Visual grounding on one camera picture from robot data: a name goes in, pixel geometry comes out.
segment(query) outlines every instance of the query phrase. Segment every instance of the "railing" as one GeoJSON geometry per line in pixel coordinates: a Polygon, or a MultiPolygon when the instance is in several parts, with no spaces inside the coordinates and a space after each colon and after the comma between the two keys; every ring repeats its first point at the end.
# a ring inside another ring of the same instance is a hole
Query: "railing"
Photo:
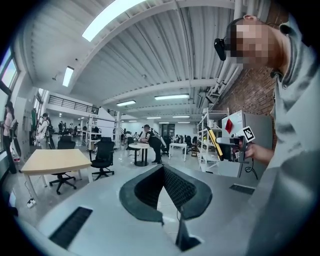
{"type": "Polygon", "coordinates": [[[65,107],[68,109],[84,111],[84,112],[88,112],[88,113],[96,114],[96,115],[99,113],[99,108],[97,108],[97,107],[85,105],[85,104],[82,104],[79,102],[75,102],[75,101],[65,99],[65,98],[60,98],[60,97],[53,96],[53,95],[50,95],[48,103],[53,104],[53,105],[58,105],[61,107],[65,107]]]}

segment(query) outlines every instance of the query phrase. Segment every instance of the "gray floor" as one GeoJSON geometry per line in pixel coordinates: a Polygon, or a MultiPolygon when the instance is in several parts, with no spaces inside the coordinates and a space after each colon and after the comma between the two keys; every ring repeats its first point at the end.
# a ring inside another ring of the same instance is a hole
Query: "gray floor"
{"type": "MultiPolygon", "coordinates": [[[[58,142],[58,135],[53,136],[53,140],[55,145],[58,142]]],[[[80,149],[88,158],[89,152],[86,151],[86,147],[82,144],[80,138],[73,138],[76,141],[76,148],[80,149]]],[[[114,175],[120,173],[130,172],[137,168],[145,168],[146,170],[151,169],[154,165],[151,164],[151,161],[155,159],[155,152],[153,149],[148,150],[147,161],[149,162],[148,166],[145,167],[138,167],[134,165],[134,156],[131,155],[128,157],[128,151],[125,150],[127,146],[122,147],[122,149],[116,149],[113,155],[113,166],[110,167],[112,171],[114,171],[114,175]]],[[[162,162],[172,165],[184,166],[188,169],[192,170],[199,170],[199,162],[197,157],[192,157],[191,154],[186,156],[186,161],[184,162],[184,155],[182,154],[182,148],[175,148],[173,150],[173,156],[169,160],[168,156],[162,157],[162,162]]],[[[57,184],[53,184],[53,186],[44,187],[40,176],[31,176],[31,182],[34,186],[35,192],[37,193],[39,199],[41,200],[41,204],[36,204],[32,208],[27,208],[27,202],[31,198],[30,193],[28,191],[26,185],[26,179],[22,173],[16,174],[8,174],[4,184],[3,189],[8,191],[9,193],[13,192],[16,197],[15,207],[18,209],[19,218],[22,218],[29,222],[34,227],[37,225],[39,220],[52,209],[54,206],[62,202],[67,197],[71,196],[73,193],[76,193],[78,190],[83,188],[85,185],[89,183],[88,175],[86,171],[82,171],[82,180],[78,179],[77,172],[69,172],[70,176],[75,176],[76,181],[70,180],[71,183],[77,187],[74,190],[71,186],[63,184],[60,188],[60,195],[57,195],[56,189],[57,184]]],[[[53,181],[57,179],[57,176],[54,175],[46,175],[47,181],[53,181]]],[[[101,179],[112,179],[110,177],[103,177],[101,179]]],[[[177,208],[173,204],[172,200],[170,199],[168,193],[163,188],[159,200],[158,200],[158,210],[163,213],[163,220],[164,220],[164,230],[168,233],[168,235],[175,240],[178,232],[179,221],[177,219],[180,218],[179,212],[177,213],[177,208]]]]}

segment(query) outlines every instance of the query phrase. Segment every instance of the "man's hand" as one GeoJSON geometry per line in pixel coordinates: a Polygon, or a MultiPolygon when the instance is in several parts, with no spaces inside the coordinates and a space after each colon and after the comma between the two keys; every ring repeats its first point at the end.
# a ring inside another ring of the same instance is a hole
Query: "man's hand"
{"type": "Polygon", "coordinates": [[[266,166],[270,163],[275,152],[258,144],[250,142],[245,150],[245,158],[253,158],[266,166]]]}

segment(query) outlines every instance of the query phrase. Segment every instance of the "black vent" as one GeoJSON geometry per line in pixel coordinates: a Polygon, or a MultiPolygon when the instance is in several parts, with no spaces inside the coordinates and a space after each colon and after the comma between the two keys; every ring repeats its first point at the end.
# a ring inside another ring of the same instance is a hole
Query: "black vent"
{"type": "Polygon", "coordinates": [[[61,246],[68,248],[72,240],[75,238],[81,227],[92,213],[91,209],[78,207],[49,237],[49,239],[61,246]]]}

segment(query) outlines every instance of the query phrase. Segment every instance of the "brick wall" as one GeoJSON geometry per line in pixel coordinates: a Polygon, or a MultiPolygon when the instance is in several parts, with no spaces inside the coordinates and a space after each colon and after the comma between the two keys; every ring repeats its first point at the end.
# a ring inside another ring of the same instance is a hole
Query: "brick wall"
{"type": "MultiPolygon", "coordinates": [[[[281,24],[287,20],[287,12],[272,2],[266,23],[281,24]]],[[[214,109],[225,110],[229,108],[231,114],[243,110],[249,114],[269,116],[274,105],[273,91],[276,82],[270,77],[271,70],[271,68],[267,67],[244,69],[214,109]]],[[[274,149],[277,143],[277,136],[273,118],[272,128],[272,148],[274,149]]]]}

